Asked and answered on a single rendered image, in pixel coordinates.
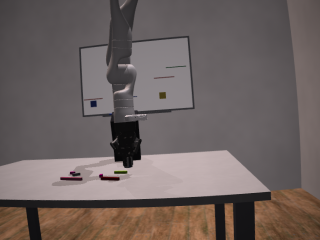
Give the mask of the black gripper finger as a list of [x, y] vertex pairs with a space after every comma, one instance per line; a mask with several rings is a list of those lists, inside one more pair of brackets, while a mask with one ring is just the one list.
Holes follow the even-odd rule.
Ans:
[[137, 154], [139, 147], [141, 145], [142, 140], [136, 137], [134, 141], [134, 137], [130, 137], [130, 147], [128, 147], [128, 157], [129, 157], [129, 165], [133, 167], [133, 155]]
[[113, 148], [113, 150], [115, 151], [115, 153], [118, 156], [122, 157], [122, 161], [123, 161], [123, 166], [124, 168], [129, 168], [130, 164], [129, 164], [129, 155], [128, 155], [128, 150], [129, 150], [129, 145], [128, 145], [128, 137], [124, 138], [124, 146], [125, 148], [119, 146], [118, 143], [118, 137], [116, 137], [116, 139], [113, 142], [110, 142], [111, 147]]

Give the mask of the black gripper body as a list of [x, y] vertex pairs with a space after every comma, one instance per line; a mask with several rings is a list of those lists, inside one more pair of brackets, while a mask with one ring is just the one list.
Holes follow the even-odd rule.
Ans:
[[[114, 130], [116, 132], [115, 139], [118, 139], [118, 143], [122, 148], [125, 148], [125, 141], [124, 138], [128, 138], [128, 147], [131, 147], [130, 144], [130, 137], [134, 137], [134, 142], [136, 139], [136, 122], [118, 122], [114, 123]], [[133, 142], [133, 143], [134, 143]]]

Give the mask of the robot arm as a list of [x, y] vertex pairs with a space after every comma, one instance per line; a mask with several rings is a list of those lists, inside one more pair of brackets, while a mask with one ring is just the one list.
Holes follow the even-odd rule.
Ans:
[[[133, 93], [137, 71], [131, 65], [132, 29], [138, 0], [110, 2], [109, 41], [106, 52], [106, 78], [112, 84], [114, 123], [147, 120], [146, 114], [136, 114]], [[126, 84], [126, 85], [125, 85]], [[125, 89], [124, 89], [125, 88]]]

